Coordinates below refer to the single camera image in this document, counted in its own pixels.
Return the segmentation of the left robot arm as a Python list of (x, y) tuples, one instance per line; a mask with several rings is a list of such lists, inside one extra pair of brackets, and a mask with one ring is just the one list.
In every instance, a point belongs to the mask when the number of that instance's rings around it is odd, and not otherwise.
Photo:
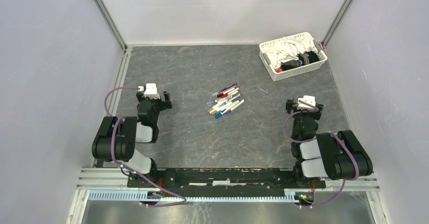
[(103, 118), (92, 144), (92, 156), (103, 162), (112, 162), (114, 153), (116, 161), (126, 164), (131, 172), (140, 172), (141, 183), (153, 187), (159, 181), (156, 163), (136, 150), (136, 144), (157, 141), (159, 114), (173, 106), (166, 91), (163, 98), (151, 98), (144, 92), (137, 92), (136, 97), (137, 116), (127, 116), (123, 120), (116, 116)]

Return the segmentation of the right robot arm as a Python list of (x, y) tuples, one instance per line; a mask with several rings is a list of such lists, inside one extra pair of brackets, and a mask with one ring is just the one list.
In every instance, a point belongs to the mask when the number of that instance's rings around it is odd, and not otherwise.
[(324, 106), (313, 96), (303, 96), (285, 103), (286, 122), (292, 122), (291, 153), (297, 162), (293, 183), (304, 188), (313, 178), (356, 180), (373, 173), (373, 163), (351, 130), (318, 133)]

